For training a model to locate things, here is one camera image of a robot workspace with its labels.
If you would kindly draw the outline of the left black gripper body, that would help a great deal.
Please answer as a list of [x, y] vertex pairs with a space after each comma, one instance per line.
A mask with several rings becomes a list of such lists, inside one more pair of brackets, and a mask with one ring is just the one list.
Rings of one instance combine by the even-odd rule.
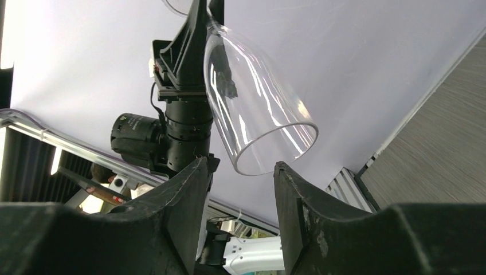
[[158, 101], [202, 101], [206, 98], [206, 88], [203, 86], [177, 87], [169, 78], [168, 66], [160, 56], [160, 51], [171, 42], [165, 40], [153, 40], [152, 51], [154, 65], [154, 81], [156, 83], [156, 92]]

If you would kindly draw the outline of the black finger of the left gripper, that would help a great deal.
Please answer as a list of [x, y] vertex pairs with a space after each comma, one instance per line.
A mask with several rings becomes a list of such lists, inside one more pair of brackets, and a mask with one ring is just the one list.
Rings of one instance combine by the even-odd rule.
[[207, 1], [193, 1], [177, 36], [159, 51], [158, 61], [164, 65], [168, 79], [179, 91], [197, 91], [204, 86], [207, 19]]
[[225, 1], [224, 0], [211, 0], [208, 5], [209, 13], [212, 18], [219, 23], [224, 25], [225, 19]]

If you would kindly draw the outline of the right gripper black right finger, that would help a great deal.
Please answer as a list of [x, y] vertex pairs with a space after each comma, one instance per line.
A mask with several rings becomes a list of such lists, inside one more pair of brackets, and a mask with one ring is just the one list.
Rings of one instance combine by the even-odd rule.
[[273, 173], [287, 274], [484, 274], [485, 204], [346, 204], [284, 162]]

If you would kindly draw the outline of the clear wine glass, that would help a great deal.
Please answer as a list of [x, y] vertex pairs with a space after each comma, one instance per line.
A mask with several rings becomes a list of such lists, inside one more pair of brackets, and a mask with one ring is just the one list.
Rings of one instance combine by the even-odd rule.
[[[166, 1], [188, 16], [193, 1]], [[277, 74], [267, 56], [209, 13], [203, 59], [206, 98], [234, 170], [269, 173], [294, 162], [315, 143], [319, 130], [304, 103]]]

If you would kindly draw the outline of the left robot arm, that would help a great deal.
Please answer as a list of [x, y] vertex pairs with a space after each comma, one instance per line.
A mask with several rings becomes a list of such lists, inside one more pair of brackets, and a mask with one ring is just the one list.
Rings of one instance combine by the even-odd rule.
[[279, 237], [234, 237], [207, 220], [205, 208], [220, 161], [210, 153], [210, 109], [203, 82], [209, 27], [224, 22], [224, 1], [193, 1], [171, 41], [152, 43], [151, 98], [166, 103], [156, 119], [125, 113], [111, 148], [122, 159], [168, 177], [176, 189], [156, 215], [162, 241], [184, 274], [246, 274], [283, 270]]

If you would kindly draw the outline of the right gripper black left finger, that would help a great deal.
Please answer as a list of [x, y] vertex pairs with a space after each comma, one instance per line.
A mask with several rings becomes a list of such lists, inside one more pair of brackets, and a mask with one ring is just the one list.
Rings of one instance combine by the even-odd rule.
[[192, 274], [209, 186], [206, 158], [108, 214], [1, 204], [2, 274]]

